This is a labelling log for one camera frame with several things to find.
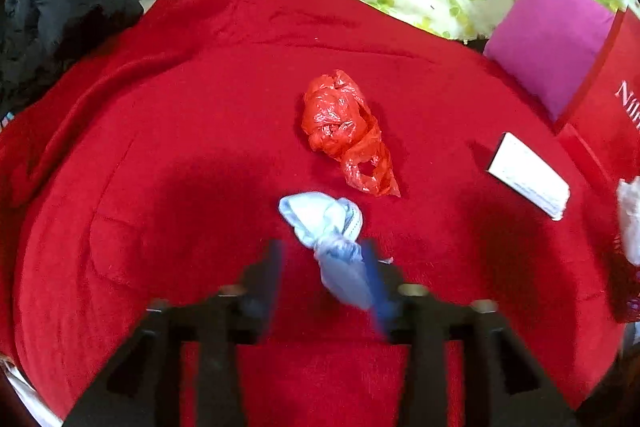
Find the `light blue tissue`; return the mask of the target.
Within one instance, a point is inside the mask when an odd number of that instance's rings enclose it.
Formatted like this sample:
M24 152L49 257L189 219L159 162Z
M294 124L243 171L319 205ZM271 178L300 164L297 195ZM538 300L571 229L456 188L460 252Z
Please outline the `light blue tissue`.
M281 198L278 209L299 243L314 253L329 293L344 305L369 310L372 296L357 243L363 226L359 207L347 198L307 192Z

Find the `white tissue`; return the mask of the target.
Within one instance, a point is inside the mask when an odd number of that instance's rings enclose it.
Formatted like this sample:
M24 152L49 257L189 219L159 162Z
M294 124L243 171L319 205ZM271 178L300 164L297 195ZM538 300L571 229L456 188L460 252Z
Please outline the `white tissue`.
M626 259L640 265L640 176L632 181L620 180L617 187L617 213L620 241Z

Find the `red paper gift bag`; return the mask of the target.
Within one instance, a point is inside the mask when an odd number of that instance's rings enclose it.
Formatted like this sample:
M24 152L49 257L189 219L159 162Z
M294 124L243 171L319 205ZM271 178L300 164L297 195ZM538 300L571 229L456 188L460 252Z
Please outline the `red paper gift bag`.
M570 184L613 207L620 181L639 176L639 17L617 12L589 72L553 125Z

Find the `red plastic bag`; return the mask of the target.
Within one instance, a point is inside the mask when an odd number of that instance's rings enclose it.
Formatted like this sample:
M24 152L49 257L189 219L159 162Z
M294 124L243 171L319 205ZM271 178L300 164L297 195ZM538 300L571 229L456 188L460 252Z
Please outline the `red plastic bag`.
M380 124L346 72L336 70L309 83L302 129L311 150L340 164L349 186L373 196L400 195Z

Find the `red blanket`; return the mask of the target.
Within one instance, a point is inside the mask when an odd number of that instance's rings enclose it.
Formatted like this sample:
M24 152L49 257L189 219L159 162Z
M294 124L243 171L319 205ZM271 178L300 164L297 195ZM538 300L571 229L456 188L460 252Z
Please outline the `red blanket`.
M342 70L398 197L311 150L304 95ZM487 172L514 134L569 186L553 221ZM360 207L364 236L442 299L491 299L571 405L623 327L605 262L616 210L570 184L540 108L482 54L357 0L157 0L1 135L1 351L65 416L153 300L195 303L280 239L266 339L239 351L253 426L390 426L404 349L338 303L280 216L288 194Z

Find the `white medicine box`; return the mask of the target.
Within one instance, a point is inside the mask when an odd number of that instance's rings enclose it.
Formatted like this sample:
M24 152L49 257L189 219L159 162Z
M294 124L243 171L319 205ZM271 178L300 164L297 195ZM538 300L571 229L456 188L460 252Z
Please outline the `white medicine box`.
M487 172L547 213L553 221L563 218L570 186L514 134L503 135Z

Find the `magenta pillow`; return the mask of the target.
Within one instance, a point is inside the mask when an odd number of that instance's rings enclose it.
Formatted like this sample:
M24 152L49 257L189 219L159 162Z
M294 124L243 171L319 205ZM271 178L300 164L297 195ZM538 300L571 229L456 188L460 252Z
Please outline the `magenta pillow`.
M515 0L484 49L547 109L563 114L594 64L614 13L594 0Z

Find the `black jacket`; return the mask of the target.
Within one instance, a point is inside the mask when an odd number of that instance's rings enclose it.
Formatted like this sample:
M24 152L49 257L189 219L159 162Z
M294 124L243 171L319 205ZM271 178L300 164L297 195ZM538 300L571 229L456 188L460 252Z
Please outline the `black jacket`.
M38 101L81 57L142 17L139 0L6 0L1 119Z

